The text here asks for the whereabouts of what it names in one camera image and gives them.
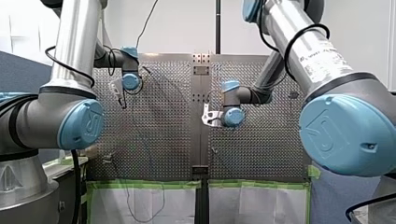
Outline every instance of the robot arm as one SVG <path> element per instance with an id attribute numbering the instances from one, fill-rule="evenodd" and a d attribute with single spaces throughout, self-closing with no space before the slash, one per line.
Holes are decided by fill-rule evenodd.
<path id="1" fill-rule="evenodd" d="M 307 13 L 323 6 L 323 1 L 307 2 Z M 271 77 L 281 71 L 281 55 L 306 96 L 299 126 L 308 155 L 339 175 L 391 173 L 396 168 L 395 99 L 374 75 L 357 72 L 348 65 L 314 25 L 312 19 L 317 21 L 319 14 L 310 15 L 311 19 L 297 0 L 246 0 L 244 15 L 246 21 L 262 23 L 263 32 L 274 39 L 278 49 L 264 66 L 263 71 L 268 68 L 269 73 L 261 75 L 258 83 L 276 79 Z M 239 106 L 257 104 L 247 102 L 245 95 L 260 93 L 258 83 L 249 91 L 236 80 L 222 84 L 222 126 L 234 127 L 243 121 Z"/>

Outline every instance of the blue cap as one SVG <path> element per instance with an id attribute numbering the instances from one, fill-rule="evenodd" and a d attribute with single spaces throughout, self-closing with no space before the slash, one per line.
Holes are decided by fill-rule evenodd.
<path id="1" fill-rule="evenodd" d="M 95 100 L 83 100 L 64 118 L 58 132 L 60 149 L 84 149 L 92 145 L 103 129 L 103 108 Z"/>
<path id="2" fill-rule="evenodd" d="M 245 112 L 238 107 L 231 108 L 223 115 L 224 126 L 226 127 L 238 127 L 245 118 Z"/>
<path id="3" fill-rule="evenodd" d="M 137 53 L 137 48 L 134 48 L 134 47 L 122 47 L 120 50 L 125 52 L 125 53 L 127 53 L 127 54 L 129 54 L 131 57 L 134 57 L 136 59 L 139 58 L 139 55 Z"/>
<path id="4" fill-rule="evenodd" d="M 396 130 L 367 102 L 343 94 L 320 96 L 300 115 L 308 155 L 339 175 L 379 176 L 396 168 Z"/>
<path id="5" fill-rule="evenodd" d="M 242 15 L 247 22 L 256 22 L 257 12 L 260 9 L 260 1 L 245 0 Z"/>
<path id="6" fill-rule="evenodd" d="M 136 90 L 139 84 L 140 78 L 133 73 L 127 73 L 122 76 L 122 87 L 127 91 Z"/>
<path id="7" fill-rule="evenodd" d="M 239 86 L 240 85 L 238 80 L 225 81 L 221 83 L 221 90 L 222 92 L 231 91 L 233 89 L 238 88 Z"/>

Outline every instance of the black cable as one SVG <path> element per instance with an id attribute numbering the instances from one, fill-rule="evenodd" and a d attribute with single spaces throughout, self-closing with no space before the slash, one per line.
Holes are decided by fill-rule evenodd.
<path id="1" fill-rule="evenodd" d="M 291 73 L 290 66 L 289 66 L 289 56 L 291 53 L 291 48 L 293 47 L 294 43 L 298 40 L 298 38 L 300 38 L 300 36 L 304 35 L 308 31 L 312 31 L 313 28 L 316 28 L 316 27 L 322 28 L 326 32 L 326 38 L 328 38 L 328 39 L 330 38 L 329 28 L 323 24 L 320 24 L 320 23 L 311 24 L 311 25 L 305 27 L 304 29 L 300 30 L 299 32 L 297 32 L 297 34 L 293 37 L 293 39 L 286 46 L 285 56 L 283 57 L 284 61 L 285 61 L 285 70 L 289 76 L 294 77 Z"/>
<path id="2" fill-rule="evenodd" d="M 79 206 L 81 204 L 81 170 L 79 169 L 78 154 L 75 149 L 72 150 L 72 157 L 73 157 L 73 166 L 74 166 L 75 181 L 76 181 L 76 199 L 75 199 L 72 224 L 77 224 Z"/>
<path id="3" fill-rule="evenodd" d="M 139 76 L 139 78 L 140 78 L 140 83 L 142 83 L 142 84 L 140 85 L 140 88 L 138 91 L 129 92 L 127 90 L 124 90 L 124 92 L 126 92 L 128 95 L 137 95 L 138 93 L 140 93 L 143 90 L 143 87 L 145 86 L 145 84 L 143 82 L 143 78 L 141 76 Z"/>
<path id="4" fill-rule="evenodd" d="M 364 206 L 367 206 L 367 205 L 370 205 L 370 204 L 373 204 L 373 203 L 382 203 L 384 201 L 387 201 L 387 200 L 390 200 L 390 199 L 395 199 L 395 198 L 396 198 L 396 193 L 392 193 L 392 194 L 389 194 L 389 195 L 386 195 L 386 196 L 383 196 L 383 197 L 379 197 L 379 198 L 375 198 L 375 199 L 372 199 L 372 200 L 369 200 L 369 201 L 366 201 L 366 202 L 363 202 L 363 203 L 355 204 L 355 205 L 349 207 L 346 210 L 346 218 L 349 221 L 352 221 L 352 218 L 351 218 L 350 214 L 353 211 L 355 211 L 356 209 L 364 207 Z"/>
<path id="5" fill-rule="evenodd" d="M 81 72 L 81 71 L 78 71 L 76 68 L 74 68 L 74 67 L 72 67 L 72 66 L 70 66 L 70 65 L 67 65 L 67 64 L 65 64 L 65 63 L 62 63 L 62 62 L 58 61 L 55 57 L 53 57 L 52 55 L 50 55 L 50 50 L 53 50 L 53 49 L 55 49 L 55 46 L 52 46 L 52 47 L 47 48 L 47 49 L 45 50 L 47 57 L 49 57 L 53 62 L 59 64 L 60 66 L 62 66 L 62 67 L 64 67 L 64 68 L 67 68 L 68 70 L 70 70 L 70 71 L 72 71 L 72 72 L 75 72 L 75 73 L 78 73 L 78 74 L 84 76 L 85 78 L 89 79 L 89 80 L 91 81 L 91 88 L 95 85 L 95 79 L 93 79 L 92 76 L 90 76 L 90 75 L 88 75 L 88 74 L 86 74 L 86 73 L 83 73 L 83 72 Z"/>
<path id="6" fill-rule="evenodd" d="M 37 94 L 24 94 L 20 96 L 15 96 L 11 99 L 6 100 L 2 104 L 0 104 L 0 118 L 3 117 L 14 105 L 18 104 L 21 101 L 32 101 L 37 99 Z"/>
<path id="7" fill-rule="evenodd" d="M 268 43 L 268 41 L 265 39 L 264 35 L 262 34 L 262 8 L 264 7 L 264 1 L 265 0 L 261 0 L 260 1 L 260 9 L 259 9 L 259 33 L 260 33 L 260 38 L 262 39 L 262 42 L 271 50 L 279 52 L 279 49 L 277 49 L 276 47 L 270 45 L 270 43 Z"/>
<path id="8" fill-rule="evenodd" d="M 107 60 L 108 60 L 109 67 L 107 68 L 107 72 L 108 72 L 108 75 L 112 77 L 114 75 L 114 73 L 116 72 L 116 66 L 117 66 L 117 58 L 116 58 L 116 53 L 114 52 L 114 50 L 119 50 L 119 49 L 112 49 L 111 47 L 106 46 L 106 45 L 103 45 L 103 47 L 108 49 Z"/>
<path id="9" fill-rule="evenodd" d="M 145 33 L 146 27 L 148 26 L 148 23 L 149 23 L 149 18 L 151 17 L 151 14 L 152 14 L 152 12 L 154 11 L 155 6 L 157 6 L 157 3 L 158 3 L 158 0 L 155 0 L 154 4 L 152 5 L 151 11 L 150 11 L 150 13 L 148 14 L 148 17 L 146 18 L 145 25 L 143 26 L 143 30 L 142 30 L 142 32 L 140 33 L 139 37 L 137 38 L 137 41 L 136 41 L 136 48 L 139 47 L 140 37 L 142 37 L 143 33 Z"/>

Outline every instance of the perforated metal panel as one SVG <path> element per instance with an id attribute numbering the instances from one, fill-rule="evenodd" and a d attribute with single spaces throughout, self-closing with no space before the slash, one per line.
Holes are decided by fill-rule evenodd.
<path id="1" fill-rule="evenodd" d="M 114 77 L 107 69 L 95 70 L 95 91 L 105 108 L 106 124 L 88 178 L 190 180 L 191 166 L 206 165 L 208 156 L 210 178 L 304 181 L 310 160 L 297 125 L 304 97 L 291 79 L 276 88 L 271 104 L 244 105 L 247 119 L 240 128 L 209 129 L 200 121 L 203 104 L 197 102 L 197 94 L 207 93 L 210 87 L 219 90 L 220 83 L 231 78 L 250 86 L 266 58 L 213 55 L 207 65 L 209 76 L 198 78 L 193 74 L 192 55 L 145 55 L 141 65 L 152 74 L 140 69 L 145 86 L 138 95 L 126 96 L 125 110 L 108 89 L 120 70 Z M 220 99 L 213 92 L 212 107 L 219 109 Z M 117 167 L 104 163 L 110 154 Z"/>
<path id="2" fill-rule="evenodd" d="M 266 57 L 213 56 L 212 89 L 222 81 L 238 79 L 251 86 Z M 211 97 L 220 108 L 219 93 Z M 247 118 L 236 129 L 211 129 L 209 134 L 210 177 L 215 179 L 266 179 L 304 181 L 309 159 L 298 134 L 298 118 L 304 97 L 289 77 L 274 91 L 273 102 L 255 107 L 243 105 Z"/>
<path id="3" fill-rule="evenodd" d="M 96 69 L 95 92 L 105 110 L 105 128 L 98 141 L 99 156 L 93 160 L 89 179 L 187 180 L 191 178 L 191 56 L 142 56 L 145 79 L 136 96 L 126 95 L 122 110 L 108 83 L 107 69 Z M 112 154 L 114 163 L 104 163 Z"/>

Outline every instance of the green border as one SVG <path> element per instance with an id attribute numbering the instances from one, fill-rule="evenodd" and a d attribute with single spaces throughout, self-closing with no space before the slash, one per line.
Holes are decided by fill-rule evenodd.
<path id="1" fill-rule="evenodd" d="M 262 188 L 262 189 L 309 189 L 309 183 L 283 183 L 276 181 L 261 180 L 209 180 L 210 188 L 227 189 L 227 188 Z"/>
<path id="2" fill-rule="evenodd" d="M 261 189 L 294 189 L 306 190 L 306 224 L 310 224 L 311 215 L 311 183 L 283 183 L 275 181 L 260 180 L 209 180 L 209 187 L 216 189 L 230 188 L 261 188 Z M 96 189 L 199 189 L 200 181 L 172 181 L 158 182 L 147 180 L 108 180 L 108 181 L 89 181 L 87 182 L 87 206 L 88 223 L 91 223 L 92 194 Z"/>
<path id="3" fill-rule="evenodd" d="M 147 180 L 107 180 L 87 182 L 87 223 L 91 223 L 92 195 L 96 189 L 198 189 L 201 187 L 200 181 L 171 181 L 158 182 Z"/>
<path id="4" fill-rule="evenodd" d="M 308 189 L 306 190 L 306 214 L 305 214 L 305 220 L 306 224 L 311 223 L 311 189 L 312 185 L 311 183 L 308 183 Z"/>

